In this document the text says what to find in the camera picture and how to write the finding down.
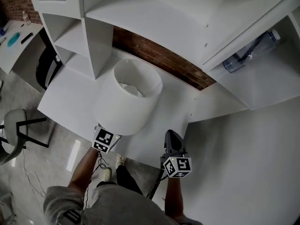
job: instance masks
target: plastic water bottle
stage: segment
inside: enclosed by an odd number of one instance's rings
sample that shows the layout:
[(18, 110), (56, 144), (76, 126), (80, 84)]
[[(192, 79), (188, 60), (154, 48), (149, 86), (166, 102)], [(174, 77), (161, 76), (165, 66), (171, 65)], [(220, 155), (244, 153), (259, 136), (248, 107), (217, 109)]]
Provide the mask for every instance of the plastic water bottle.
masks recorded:
[(24, 19), (26, 25), (29, 26), (31, 24), (31, 20), (30, 20), (28, 14), (25, 11), (23, 11), (22, 13), (23, 13), (23, 19)]
[(253, 40), (251, 43), (237, 51), (223, 62), (224, 68), (230, 72), (241, 69), (251, 60), (261, 57), (276, 49), (276, 42), (280, 36), (276, 30), (267, 31)]

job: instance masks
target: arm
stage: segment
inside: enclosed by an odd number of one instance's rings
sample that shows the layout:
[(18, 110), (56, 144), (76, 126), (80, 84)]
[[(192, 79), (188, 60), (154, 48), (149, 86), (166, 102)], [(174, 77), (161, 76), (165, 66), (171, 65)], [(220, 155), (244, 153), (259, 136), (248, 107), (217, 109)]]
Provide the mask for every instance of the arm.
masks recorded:
[(84, 196), (89, 186), (97, 157), (98, 151), (91, 147), (77, 165), (68, 188), (78, 191)]
[(165, 214), (174, 220), (183, 215), (183, 200), (180, 178), (169, 178), (165, 195)]

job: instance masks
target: black and white marker cube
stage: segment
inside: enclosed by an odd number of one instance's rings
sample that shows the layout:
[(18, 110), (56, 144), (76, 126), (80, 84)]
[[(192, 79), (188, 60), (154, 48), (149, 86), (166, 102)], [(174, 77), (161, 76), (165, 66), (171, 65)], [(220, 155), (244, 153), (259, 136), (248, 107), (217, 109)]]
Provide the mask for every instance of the black and white marker cube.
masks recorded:
[(112, 134), (103, 127), (97, 126), (92, 147), (98, 151), (108, 153), (119, 139), (119, 135)]
[(169, 157), (164, 162), (165, 170), (170, 178), (183, 178), (192, 171), (190, 157)]

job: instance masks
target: person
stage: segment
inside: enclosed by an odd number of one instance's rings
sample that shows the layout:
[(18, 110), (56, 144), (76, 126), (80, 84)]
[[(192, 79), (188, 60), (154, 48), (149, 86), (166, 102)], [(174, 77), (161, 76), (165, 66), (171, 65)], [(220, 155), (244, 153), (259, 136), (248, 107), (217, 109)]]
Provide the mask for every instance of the person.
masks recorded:
[(169, 178), (165, 212), (143, 196), (134, 178), (124, 166), (126, 158), (117, 155), (118, 185), (110, 181), (106, 168), (102, 181), (91, 196), (92, 206), (83, 209), (98, 151), (90, 148), (76, 167), (68, 187), (49, 187), (44, 201), (45, 218), (50, 225), (201, 225), (183, 214), (180, 179)]

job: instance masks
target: chair leg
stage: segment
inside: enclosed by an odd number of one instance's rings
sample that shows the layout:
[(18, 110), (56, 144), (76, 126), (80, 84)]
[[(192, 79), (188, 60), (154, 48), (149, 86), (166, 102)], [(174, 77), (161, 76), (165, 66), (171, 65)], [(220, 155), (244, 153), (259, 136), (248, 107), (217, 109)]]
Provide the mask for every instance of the chair leg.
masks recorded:
[(47, 118), (39, 118), (39, 119), (33, 119), (33, 120), (27, 120), (27, 121), (21, 121), (21, 122), (17, 122), (16, 123), (16, 126), (17, 126), (17, 135), (21, 138), (24, 138), (26, 139), (27, 141), (30, 141), (30, 142), (33, 142), (35, 144), (38, 144), (40, 146), (43, 146), (45, 148), (49, 148), (49, 145), (48, 144), (45, 144), (43, 142), (40, 142), (38, 140), (35, 140), (23, 133), (20, 132), (20, 126), (25, 126), (25, 125), (28, 125), (28, 124), (33, 124), (33, 123), (37, 123), (37, 122), (43, 122), (43, 121), (46, 121)]
[(2, 142), (5, 142), (5, 143), (8, 143), (8, 144), (9, 144), (9, 142), (8, 142), (7, 139), (5, 139), (5, 138), (3, 138), (3, 137), (0, 137), (0, 144), (1, 144)]

